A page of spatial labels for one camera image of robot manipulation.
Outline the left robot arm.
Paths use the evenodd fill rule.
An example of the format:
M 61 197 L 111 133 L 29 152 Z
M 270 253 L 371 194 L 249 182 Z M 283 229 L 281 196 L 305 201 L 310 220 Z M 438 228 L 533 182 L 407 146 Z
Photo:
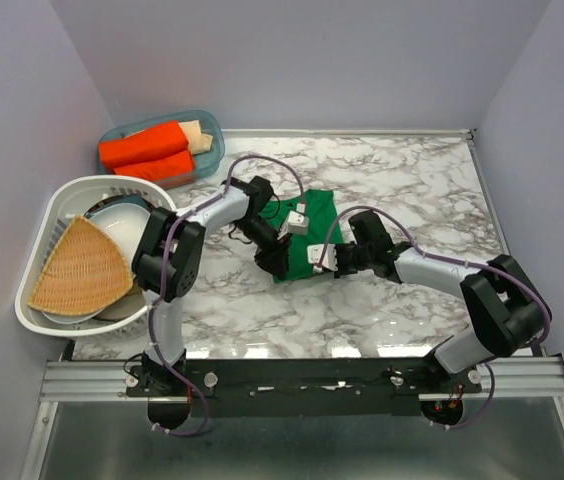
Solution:
M 159 207 L 150 214 L 131 264 L 147 303 L 150 339 L 141 365 L 130 373 L 139 388 L 171 395 L 183 385 L 184 372 L 177 365 L 185 356 L 183 298 L 196 282 L 208 235 L 234 225 L 255 244 L 256 265 L 286 277 L 291 235 L 262 216 L 273 196 L 271 183 L 260 176 L 249 182 L 231 178 L 196 205 L 180 212 Z

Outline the green t-shirt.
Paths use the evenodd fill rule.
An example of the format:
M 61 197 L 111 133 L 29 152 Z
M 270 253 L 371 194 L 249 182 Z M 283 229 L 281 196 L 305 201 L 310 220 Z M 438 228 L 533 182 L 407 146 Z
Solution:
M 289 269 L 285 279 L 273 277 L 276 284 L 310 278 L 314 275 L 313 266 L 308 262 L 307 248 L 323 244 L 332 222 L 337 216 L 334 192 L 331 190 L 309 189 L 305 192 L 306 212 L 309 219 L 305 235 L 293 235 L 288 251 Z M 263 218 L 274 228 L 279 228 L 288 213 L 295 210 L 300 196 L 270 200 L 261 212 Z

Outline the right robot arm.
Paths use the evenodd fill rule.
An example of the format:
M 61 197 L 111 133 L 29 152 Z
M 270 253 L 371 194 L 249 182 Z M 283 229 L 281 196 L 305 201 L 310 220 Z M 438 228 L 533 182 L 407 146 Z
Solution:
M 354 240 L 333 243 L 328 233 L 316 270 L 324 267 L 336 278 L 370 270 L 390 282 L 427 287 L 465 303 L 470 326 L 424 357 L 422 379 L 429 389 L 445 391 L 467 368 L 508 358 L 548 337 L 551 310 L 514 257 L 500 254 L 477 262 L 426 252 L 388 213 L 368 206 L 347 212 Z

